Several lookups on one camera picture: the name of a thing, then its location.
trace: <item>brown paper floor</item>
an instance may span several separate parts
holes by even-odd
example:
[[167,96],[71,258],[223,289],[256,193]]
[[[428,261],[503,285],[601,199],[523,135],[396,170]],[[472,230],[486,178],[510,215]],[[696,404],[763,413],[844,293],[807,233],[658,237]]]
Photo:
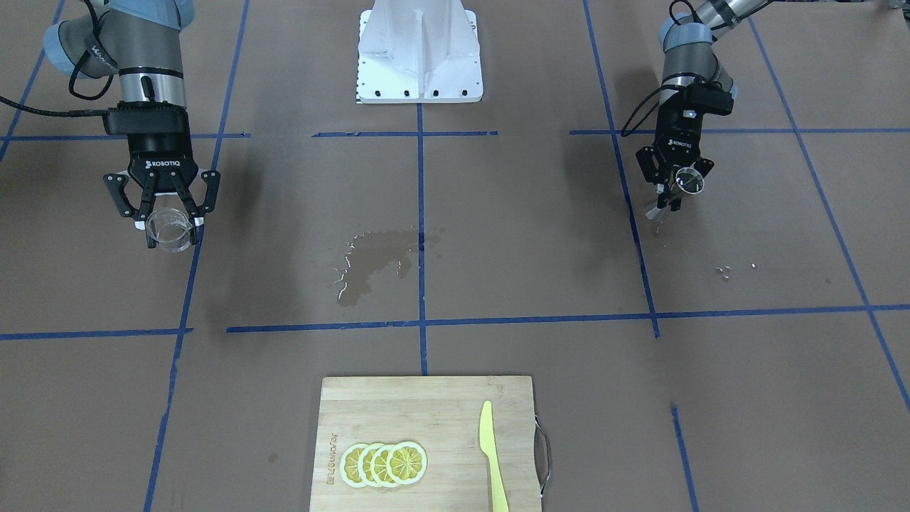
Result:
[[[545,510],[906,512],[910,32],[781,3],[725,36],[717,168],[657,231],[616,129],[666,5],[468,0],[486,96],[416,107],[354,103],[370,0],[197,0],[224,178],[178,255],[110,204],[124,141],[0,109],[0,510],[306,510],[323,377],[527,374]],[[85,107],[39,59],[83,9],[0,7],[0,94]]]

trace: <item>cutting board handle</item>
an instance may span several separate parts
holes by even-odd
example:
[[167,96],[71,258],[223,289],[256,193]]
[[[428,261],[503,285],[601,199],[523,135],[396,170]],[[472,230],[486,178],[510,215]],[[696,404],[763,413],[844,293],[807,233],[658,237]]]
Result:
[[[546,488],[547,484],[550,482],[550,477],[552,476],[553,455],[552,455],[552,451],[550,450],[550,437],[547,435],[547,431],[543,430],[543,426],[541,426],[541,419],[537,415],[534,415],[534,428],[535,428],[535,430],[534,430],[534,448],[535,448],[534,454],[536,455],[538,453],[537,452],[538,440],[542,440],[544,454],[545,454],[545,460],[547,461],[546,473],[543,474],[542,478],[541,478],[540,469],[538,468],[538,470],[537,470],[538,482],[540,482],[540,484],[541,484],[541,499],[543,499],[544,489]],[[538,462],[538,460],[537,460],[537,457],[535,456],[534,457],[534,466],[535,467],[537,467],[537,462]]]

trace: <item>lemon slice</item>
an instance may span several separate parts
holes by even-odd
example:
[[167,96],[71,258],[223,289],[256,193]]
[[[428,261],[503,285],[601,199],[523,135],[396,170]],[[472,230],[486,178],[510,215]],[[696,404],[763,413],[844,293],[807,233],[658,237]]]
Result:
[[366,443],[357,443],[356,445],[348,448],[348,450],[345,451],[344,455],[341,456],[341,464],[344,465],[341,468],[341,479],[344,480],[345,484],[357,488],[367,486],[367,484],[363,481],[363,478],[360,477],[360,473],[357,471],[357,463],[359,461],[360,454],[366,447]]
[[376,450],[379,450],[385,445],[385,443],[367,445],[357,458],[357,474],[360,477],[360,481],[370,487],[380,487],[379,484],[369,478],[369,464],[373,461]]
[[427,452],[412,441],[398,443],[389,451],[386,470],[396,484],[415,484],[427,471]]
[[382,448],[376,450],[373,454],[373,459],[369,461],[369,471],[367,471],[367,475],[370,480],[376,482],[381,487],[393,488],[399,486],[399,484],[389,476],[389,468],[386,465],[391,450],[394,447],[395,445],[384,445]]

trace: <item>robotiq logo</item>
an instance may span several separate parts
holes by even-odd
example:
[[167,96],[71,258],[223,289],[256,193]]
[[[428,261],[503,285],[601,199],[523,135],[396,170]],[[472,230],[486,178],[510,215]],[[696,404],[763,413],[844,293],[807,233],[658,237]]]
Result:
[[176,160],[146,160],[146,169],[152,169],[153,167],[180,167],[180,162]]
[[687,143],[687,142],[680,142],[679,140],[673,140],[672,138],[670,139],[670,145],[671,145],[671,146],[680,146],[680,147],[682,147],[682,148],[689,148],[689,149],[692,149],[692,144],[689,144],[689,143]]

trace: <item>black cable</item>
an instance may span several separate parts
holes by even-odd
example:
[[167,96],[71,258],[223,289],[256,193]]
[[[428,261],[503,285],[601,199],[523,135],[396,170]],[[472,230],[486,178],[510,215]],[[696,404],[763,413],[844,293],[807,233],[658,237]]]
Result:
[[656,110],[657,107],[659,107],[661,105],[660,101],[655,103],[654,106],[651,107],[651,110],[648,110],[648,113],[645,114],[644,117],[641,118],[641,120],[639,120],[638,123],[634,127],[632,127],[632,129],[628,129],[629,125],[632,123],[632,120],[635,119],[635,116],[638,114],[639,110],[641,110],[642,107],[644,107],[644,104],[647,103],[649,99],[651,99],[652,97],[656,96],[657,94],[659,94],[665,90],[670,90],[670,89],[681,91],[681,90],[684,90],[685,87],[677,86],[675,84],[665,84],[665,85],[662,85],[662,86],[654,89],[651,94],[649,94],[647,97],[645,97],[645,99],[643,99],[642,102],[638,104],[638,107],[636,107],[635,110],[632,111],[632,114],[629,116],[629,119],[627,119],[625,124],[622,125],[622,130],[620,130],[620,137],[623,137],[623,138],[629,137],[633,133],[633,131],[638,129],[638,127],[641,126],[642,123],[644,121],[646,121],[651,116],[651,114],[654,113],[654,110]]
[[[95,10],[95,6],[92,5],[91,0],[83,0],[83,3],[88,7],[88,14],[92,17],[92,34],[95,36],[95,40],[99,41],[101,36],[101,20],[98,18],[98,13]],[[95,101],[104,97],[107,94],[107,91],[111,88],[111,84],[114,83],[114,76],[111,75],[107,77],[107,83],[101,89],[101,92],[94,96],[85,96],[76,92],[76,79],[79,78],[79,73],[82,72],[82,66],[86,64],[88,59],[91,57],[91,54],[86,50],[81,57],[79,57],[76,66],[73,68],[73,73],[69,76],[69,94],[78,97],[79,99],[84,99],[85,101]]]
[[28,112],[29,114],[37,114],[38,116],[46,116],[49,118],[94,118],[107,114],[107,110],[42,110],[40,108],[31,108],[27,105],[16,103],[12,99],[2,96],[0,96],[0,103],[9,105],[12,108],[17,108],[23,112]]
[[101,99],[105,94],[107,94],[107,90],[110,89],[111,84],[114,83],[114,76],[111,75],[111,76],[107,77],[107,83],[105,84],[104,88],[102,88],[101,92],[99,92],[98,94],[96,94],[94,96],[85,96],[85,95],[77,93],[76,92],[76,79],[79,77],[79,72],[82,71],[82,66],[85,65],[86,61],[90,57],[91,57],[91,54],[88,53],[88,50],[83,52],[82,56],[79,57],[79,62],[76,63],[76,67],[73,68],[73,73],[71,73],[69,76],[69,94],[71,94],[75,97],[78,97],[79,99],[84,99],[86,101],[95,101],[97,99]]
[[673,12],[673,6],[676,4],[685,4],[687,7],[689,7],[689,12],[692,15],[692,20],[698,23],[701,22],[701,20],[698,18],[698,15],[695,14],[695,7],[693,7],[689,0],[673,0],[670,2],[670,18],[676,25],[682,25],[680,23],[680,20],[676,18],[676,14]]

